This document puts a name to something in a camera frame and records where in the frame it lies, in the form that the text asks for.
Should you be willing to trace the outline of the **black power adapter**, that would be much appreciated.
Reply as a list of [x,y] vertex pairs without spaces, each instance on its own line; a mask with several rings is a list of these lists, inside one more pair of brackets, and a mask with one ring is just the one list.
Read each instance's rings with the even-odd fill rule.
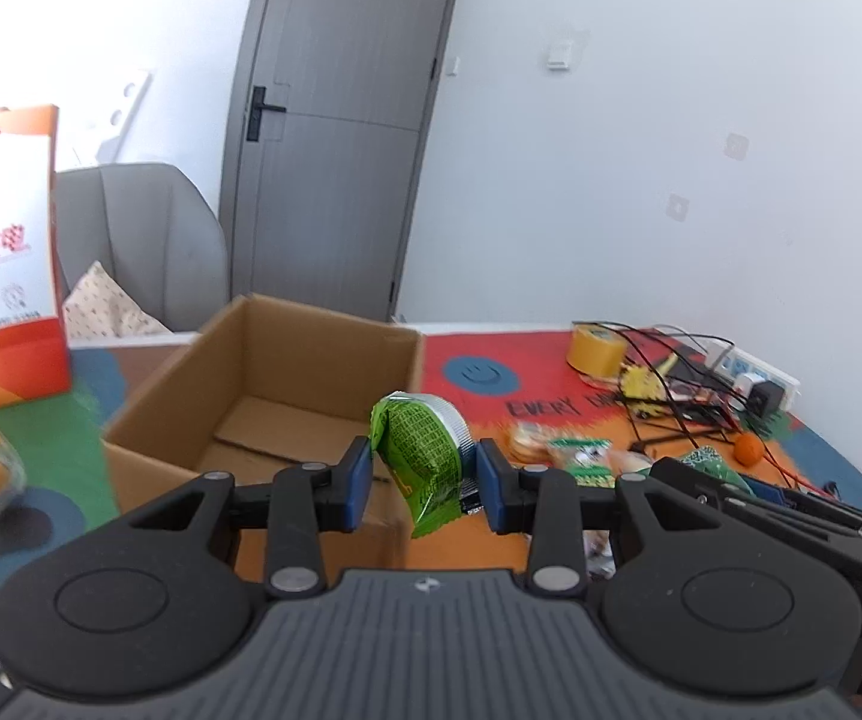
[[777,413],[782,406],[785,390],[780,383],[773,380],[762,380],[751,387],[750,393],[746,395],[744,411],[756,418],[769,418]]

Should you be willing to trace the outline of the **orange cracker pack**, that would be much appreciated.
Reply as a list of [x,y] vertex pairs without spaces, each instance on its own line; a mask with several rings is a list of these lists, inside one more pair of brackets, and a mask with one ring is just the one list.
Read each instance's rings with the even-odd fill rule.
[[558,439],[554,427],[535,422],[516,422],[507,433],[507,447],[520,463],[551,463],[551,442]]

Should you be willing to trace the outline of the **yellow tape roll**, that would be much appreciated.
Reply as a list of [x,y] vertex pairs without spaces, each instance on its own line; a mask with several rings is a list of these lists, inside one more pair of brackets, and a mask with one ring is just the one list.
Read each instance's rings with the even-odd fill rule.
[[581,376],[616,380],[626,356],[627,341],[598,323],[576,323],[572,327],[566,362]]

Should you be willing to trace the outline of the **cat cartoon table mat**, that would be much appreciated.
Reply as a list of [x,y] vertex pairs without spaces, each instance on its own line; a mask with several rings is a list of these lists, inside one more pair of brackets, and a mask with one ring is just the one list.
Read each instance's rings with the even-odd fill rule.
[[[511,419],[588,426],[563,340],[424,338],[421,392],[502,450]],[[525,571],[410,571],[411,517],[372,455],[326,589],[265,592],[270,481],[207,472],[89,532],[67,423],[34,447],[32,539],[0,522],[0,718],[847,718],[862,605],[833,567],[662,481],[582,493],[587,590]]]

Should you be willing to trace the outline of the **black metal stand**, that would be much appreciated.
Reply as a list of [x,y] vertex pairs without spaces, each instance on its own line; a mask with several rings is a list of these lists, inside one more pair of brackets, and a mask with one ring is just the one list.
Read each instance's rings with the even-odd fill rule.
[[632,431],[629,450],[639,454],[675,442],[693,449],[699,449],[703,440],[732,444],[741,433],[738,419],[709,401],[628,401],[624,411]]

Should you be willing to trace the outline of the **white power strip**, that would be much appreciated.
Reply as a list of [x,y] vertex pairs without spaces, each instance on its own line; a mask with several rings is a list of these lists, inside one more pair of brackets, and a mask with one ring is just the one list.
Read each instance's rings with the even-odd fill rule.
[[746,353],[740,346],[731,341],[709,338],[705,340],[704,364],[710,371],[722,376],[728,383],[733,383],[742,395],[748,395],[755,383],[777,383],[782,388],[780,409],[790,411],[800,395],[800,380],[783,372],[769,362]]

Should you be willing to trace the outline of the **green white biscuit pack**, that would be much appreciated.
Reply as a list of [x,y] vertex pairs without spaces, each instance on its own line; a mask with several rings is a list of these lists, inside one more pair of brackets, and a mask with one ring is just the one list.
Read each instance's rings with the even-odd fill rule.
[[614,472],[609,465],[611,442],[605,439],[552,439],[548,442],[552,465],[561,468],[582,488],[611,489]]

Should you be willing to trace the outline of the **green candy pack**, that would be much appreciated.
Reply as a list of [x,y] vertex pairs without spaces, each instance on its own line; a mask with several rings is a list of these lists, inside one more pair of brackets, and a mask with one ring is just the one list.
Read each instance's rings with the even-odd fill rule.
[[746,488],[743,476],[732,470],[727,465],[727,461],[723,460],[719,452],[710,445],[703,445],[699,449],[691,450],[681,459],[681,463],[711,478],[716,478],[722,483],[732,484],[735,488]]

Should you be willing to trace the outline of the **orange white paper bag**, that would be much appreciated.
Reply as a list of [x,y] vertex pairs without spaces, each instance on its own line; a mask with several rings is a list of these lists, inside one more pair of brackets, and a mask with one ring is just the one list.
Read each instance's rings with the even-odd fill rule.
[[0,110],[0,408],[66,392],[56,261],[55,106]]

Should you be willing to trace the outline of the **grey door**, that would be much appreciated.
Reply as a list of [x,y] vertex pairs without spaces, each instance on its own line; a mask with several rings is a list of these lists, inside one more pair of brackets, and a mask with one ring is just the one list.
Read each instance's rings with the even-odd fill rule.
[[230,288],[387,320],[455,0],[250,0],[219,190]]

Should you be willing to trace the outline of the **green round snack pack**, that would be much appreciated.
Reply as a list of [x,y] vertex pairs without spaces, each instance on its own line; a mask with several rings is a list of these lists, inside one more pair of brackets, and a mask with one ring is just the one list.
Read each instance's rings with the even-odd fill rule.
[[371,411],[371,445],[424,538],[462,517],[462,484],[473,455],[470,427],[437,395],[394,392]]

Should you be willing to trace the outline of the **polka dot cushion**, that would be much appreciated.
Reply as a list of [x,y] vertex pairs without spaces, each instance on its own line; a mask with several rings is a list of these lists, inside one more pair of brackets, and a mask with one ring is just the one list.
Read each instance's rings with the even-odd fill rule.
[[94,262],[63,302],[70,341],[159,337],[170,330],[145,312],[99,262]]

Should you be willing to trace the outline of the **brown cardboard box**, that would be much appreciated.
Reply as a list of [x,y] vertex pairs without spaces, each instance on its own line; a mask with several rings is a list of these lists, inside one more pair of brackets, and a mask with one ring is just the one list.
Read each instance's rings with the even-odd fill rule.
[[236,299],[131,390],[102,436],[120,511],[207,472],[270,481],[333,465],[369,431],[372,406],[421,387],[411,328],[312,305]]

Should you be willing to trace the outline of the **grey chair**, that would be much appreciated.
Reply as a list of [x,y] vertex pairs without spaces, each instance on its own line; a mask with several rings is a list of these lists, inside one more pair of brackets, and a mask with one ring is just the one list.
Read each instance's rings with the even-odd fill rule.
[[178,167],[107,164],[55,176],[56,261],[68,294],[93,263],[174,332],[203,327],[229,302],[218,216]]

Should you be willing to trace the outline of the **white perforated panel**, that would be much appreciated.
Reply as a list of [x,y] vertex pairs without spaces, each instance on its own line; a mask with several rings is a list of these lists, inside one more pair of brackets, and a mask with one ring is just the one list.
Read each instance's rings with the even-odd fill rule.
[[107,115],[106,125],[95,152],[95,160],[103,166],[113,164],[122,153],[122,148],[130,135],[136,114],[151,88],[151,73],[134,75],[120,86],[120,93],[113,99]]

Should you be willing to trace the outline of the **yellow plastic wrapper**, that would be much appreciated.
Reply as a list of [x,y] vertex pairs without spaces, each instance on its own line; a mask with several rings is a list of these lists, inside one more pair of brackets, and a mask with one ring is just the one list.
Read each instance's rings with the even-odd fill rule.
[[620,392],[637,418],[655,418],[670,410],[671,395],[666,390],[666,376],[677,362],[678,356],[670,355],[659,366],[650,366],[648,362],[623,366]]

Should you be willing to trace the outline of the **orange mandarin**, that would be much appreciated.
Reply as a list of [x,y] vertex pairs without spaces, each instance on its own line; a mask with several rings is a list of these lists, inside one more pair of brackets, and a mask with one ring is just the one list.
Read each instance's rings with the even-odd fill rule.
[[744,468],[751,468],[766,455],[766,445],[753,433],[741,433],[733,442],[733,460]]

